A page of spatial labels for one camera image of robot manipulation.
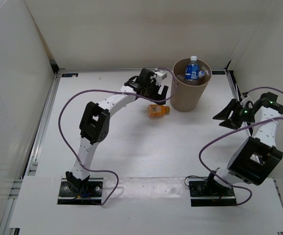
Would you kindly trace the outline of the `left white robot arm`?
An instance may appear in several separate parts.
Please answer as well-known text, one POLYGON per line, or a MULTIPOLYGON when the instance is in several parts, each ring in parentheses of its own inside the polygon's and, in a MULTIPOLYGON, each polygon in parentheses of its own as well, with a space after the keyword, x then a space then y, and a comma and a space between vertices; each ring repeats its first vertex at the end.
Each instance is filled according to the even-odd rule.
POLYGON ((161 93, 162 81, 166 72, 143 68, 138 76, 131 77, 110 97, 98 103, 89 102, 80 121, 80 147, 76 152, 76 161, 71 171, 65 173, 70 190, 78 196, 87 193, 90 166, 99 143, 108 135, 110 118, 129 103, 139 97, 165 104, 168 86, 161 93))

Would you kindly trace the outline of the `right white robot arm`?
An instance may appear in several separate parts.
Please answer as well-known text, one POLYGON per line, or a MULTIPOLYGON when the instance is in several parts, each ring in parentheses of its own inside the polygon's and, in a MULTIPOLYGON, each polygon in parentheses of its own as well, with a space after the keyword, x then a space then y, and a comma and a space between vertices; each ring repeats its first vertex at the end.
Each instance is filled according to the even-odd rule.
POLYGON ((213 118, 221 120, 220 126, 238 130, 244 122, 254 124, 255 114, 261 114, 261 124, 257 133, 248 137, 233 154, 226 168, 219 168, 209 174, 204 189, 211 196, 222 189, 245 182, 260 185, 281 161, 283 153, 276 148, 275 135, 277 121, 283 114, 283 105, 277 103, 274 93, 263 93, 256 102, 245 98, 241 102, 232 99, 229 104, 213 118))

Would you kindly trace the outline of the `blue label plastic bottle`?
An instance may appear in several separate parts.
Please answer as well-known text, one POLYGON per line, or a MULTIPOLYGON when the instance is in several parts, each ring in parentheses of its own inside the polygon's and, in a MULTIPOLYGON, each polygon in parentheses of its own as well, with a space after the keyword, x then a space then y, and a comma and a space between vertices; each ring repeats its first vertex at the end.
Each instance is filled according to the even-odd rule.
POLYGON ((199 74, 199 65, 197 63, 197 56, 191 56, 190 62, 185 70, 185 80, 190 85, 197 85, 199 79, 198 74, 199 74))

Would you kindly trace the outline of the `clear plastic bottle white cap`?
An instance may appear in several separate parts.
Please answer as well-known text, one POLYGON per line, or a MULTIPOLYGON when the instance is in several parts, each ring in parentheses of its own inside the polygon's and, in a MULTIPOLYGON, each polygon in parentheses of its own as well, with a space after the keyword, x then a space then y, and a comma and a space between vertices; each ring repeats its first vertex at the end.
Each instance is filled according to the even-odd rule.
POLYGON ((198 73, 198 77, 199 78, 203 78, 205 76, 205 72, 204 71, 200 71, 199 73, 198 73))

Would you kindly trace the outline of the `orange plastic bottle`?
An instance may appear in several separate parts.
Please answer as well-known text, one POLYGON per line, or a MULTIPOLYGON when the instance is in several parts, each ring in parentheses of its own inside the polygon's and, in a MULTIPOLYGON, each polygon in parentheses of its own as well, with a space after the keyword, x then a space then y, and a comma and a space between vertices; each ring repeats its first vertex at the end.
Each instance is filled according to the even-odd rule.
POLYGON ((148 106, 149 118, 159 118, 170 113, 170 107, 165 105, 151 104, 148 106))

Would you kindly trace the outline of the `brown round bin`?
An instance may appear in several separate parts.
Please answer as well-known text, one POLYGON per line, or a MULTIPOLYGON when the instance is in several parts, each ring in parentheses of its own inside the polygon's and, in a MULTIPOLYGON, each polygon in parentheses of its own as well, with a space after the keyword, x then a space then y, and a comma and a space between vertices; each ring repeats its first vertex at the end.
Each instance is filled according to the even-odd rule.
POLYGON ((181 59, 173 67, 175 78, 172 79, 170 104, 180 112, 190 112, 196 107, 212 77, 209 65, 197 59, 199 70, 203 71, 205 75, 198 79, 197 84, 187 84, 180 77, 185 75, 185 69, 189 62, 190 58, 181 59))

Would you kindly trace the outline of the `clear bottle white label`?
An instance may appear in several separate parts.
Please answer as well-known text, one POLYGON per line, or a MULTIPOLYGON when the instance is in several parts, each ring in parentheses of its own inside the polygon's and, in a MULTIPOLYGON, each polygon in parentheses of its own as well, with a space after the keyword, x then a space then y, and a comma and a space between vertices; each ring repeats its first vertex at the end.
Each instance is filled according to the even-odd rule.
POLYGON ((186 78, 185 78, 185 75, 184 74, 177 74, 176 75, 177 79, 180 81, 180 82, 185 82, 186 81, 186 78))

